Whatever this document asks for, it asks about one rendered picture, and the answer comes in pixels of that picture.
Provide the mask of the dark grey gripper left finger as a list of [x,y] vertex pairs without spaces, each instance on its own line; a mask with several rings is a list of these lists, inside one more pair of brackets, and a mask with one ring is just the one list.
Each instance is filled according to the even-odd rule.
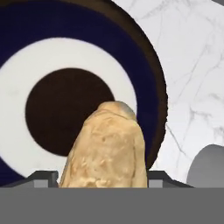
[[35,171],[28,178],[6,185],[6,187],[57,188],[57,171]]

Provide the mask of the blue white brown ringed plate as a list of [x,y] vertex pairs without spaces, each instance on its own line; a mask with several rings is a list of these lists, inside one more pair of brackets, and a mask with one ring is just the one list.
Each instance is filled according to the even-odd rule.
[[0,0],[0,186],[61,174],[84,121],[118,101],[135,112],[152,167],[165,77],[130,15],[111,0]]

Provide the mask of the pale tan baguette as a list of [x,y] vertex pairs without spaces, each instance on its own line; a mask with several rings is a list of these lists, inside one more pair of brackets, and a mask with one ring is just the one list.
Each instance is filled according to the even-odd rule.
[[61,188],[148,186],[143,132],[121,101],[102,103],[83,123],[70,150]]

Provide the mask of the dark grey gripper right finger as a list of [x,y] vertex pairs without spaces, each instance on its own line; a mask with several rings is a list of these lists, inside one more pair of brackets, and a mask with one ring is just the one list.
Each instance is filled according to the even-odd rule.
[[147,178],[149,188],[191,188],[190,185],[170,178],[165,171],[148,171]]

